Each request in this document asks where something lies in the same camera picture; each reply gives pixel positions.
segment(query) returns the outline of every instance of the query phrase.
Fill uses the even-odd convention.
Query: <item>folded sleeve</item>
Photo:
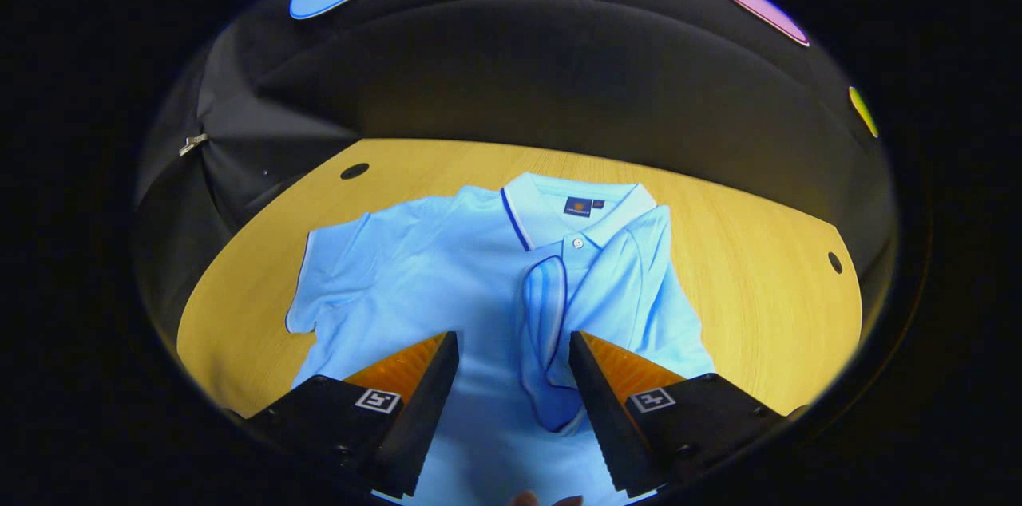
[[[715,372],[713,360],[702,343],[702,322],[667,263],[659,289],[649,310],[635,352],[685,378]]]
[[[287,330],[312,332],[327,317],[341,322],[402,257],[430,243],[452,204],[451,197],[424,197],[309,233]]]
[[[331,310],[334,303],[354,300],[361,286],[361,271],[356,268],[359,260],[372,257],[354,257],[355,241],[369,224],[367,213],[357,221],[317,229],[306,239],[306,252],[298,271],[294,298],[285,317],[288,332],[312,332],[319,317]]]

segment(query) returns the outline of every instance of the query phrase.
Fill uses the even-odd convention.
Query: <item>light blue polo shirt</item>
[[[572,330],[682,376],[714,370],[671,265],[669,210],[640,184],[526,173],[314,231],[286,326],[316,332],[295,386],[458,332],[458,371],[407,504],[504,504],[526,489],[541,502],[630,502],[574,388]]]

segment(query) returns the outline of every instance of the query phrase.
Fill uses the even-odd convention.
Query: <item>yellow shape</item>
[[[877,124],[873,123],[873,116],[870,114],[870,109],[866,108],[866,102],[863,101],[863,96],[858,94],[858,90],[854,87],[849,87],[848,98],[851,99],[851,104],[858,111],[858,117],[863,118],[863,121],[866,122],[866,127],[870,128],[870,133],[874,137],[880,137],[880,133],[877,131]]]
[[[363,388],[398,393],[405,404],[408,404],[446,334],[442,332],[432,338],[399,351],[374,365],[355,372],[345,378],[344,382]]]
[[[632,395],[685,380],[682,375],[675,374],[613,342],[585,331],[579,332],[589,344],[603,378],[607,379],[610,389],[614,392],[614,397],[621,405],[624,405],[624,401]]]

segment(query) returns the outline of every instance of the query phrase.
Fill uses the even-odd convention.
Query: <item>shirt logo patch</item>
[[[593,209],[593,199],[591,198],[578,198],[578,197],[568,197],[567,202],[564,203],[564,212],[566,215],[574,215],[576,217],[588,217],[591,215]]]
[[[393,407],[398,406],[398,401],[400,400],[401,395],[397,393],[387,393],[385,390],[374,390],[373,388],[369,388],[364,395],[362,395],[359,402],[355,403],[355,406],[366,410],[382,412],[383,414],[390,414],[393,412]]]

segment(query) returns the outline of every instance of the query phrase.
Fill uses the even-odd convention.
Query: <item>black fabric backdrop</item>
[[[777,200],[838,228],[879,307],[890,178],[847,96],[870,84],[808,28],[804,48],[731,0],[352,0],[300,21],[288,3],[253,2],[199,52],[143,150],[139,279],[172,339],[215,250],[361,137],[595,154]]]

